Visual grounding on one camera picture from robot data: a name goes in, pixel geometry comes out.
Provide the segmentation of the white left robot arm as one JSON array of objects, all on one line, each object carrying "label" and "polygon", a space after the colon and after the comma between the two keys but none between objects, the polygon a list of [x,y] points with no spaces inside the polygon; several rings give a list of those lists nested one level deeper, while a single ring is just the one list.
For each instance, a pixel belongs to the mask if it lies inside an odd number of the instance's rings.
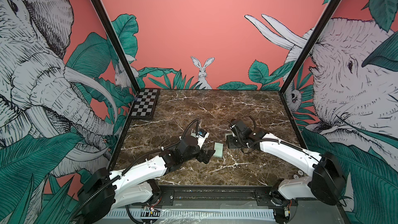
[{"label": "white left robot arm", "polygon": [[208,164],[215,150],[204,150],[209,133],[199,129],[194,136],[181,138],[174,148],[163,149],[150,160],[131,168],[109,171],[101,168],[91,175],[78,192],[79,207],[72,220],[92,224],[117,207],[147,203],[161,194],[154,179],[177,171],[190,160]]}]

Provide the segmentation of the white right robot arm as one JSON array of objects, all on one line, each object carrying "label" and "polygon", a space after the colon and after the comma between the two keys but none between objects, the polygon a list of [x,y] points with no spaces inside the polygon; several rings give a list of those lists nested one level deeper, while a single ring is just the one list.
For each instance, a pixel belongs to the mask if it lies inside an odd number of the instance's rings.
[{"label": "white right robot arm", "polygon": [[229,127],[241,148],[272,154],[304,172],[304,177],[280,179],[272,187],[269,197],[274,205],[286,205],[296,198],[317,199],[328,205],[337,204],[347,181],[337,156],[293,145],[272,133],[266,133],[256,125],[251,129],[241,119],[231,120]]}]

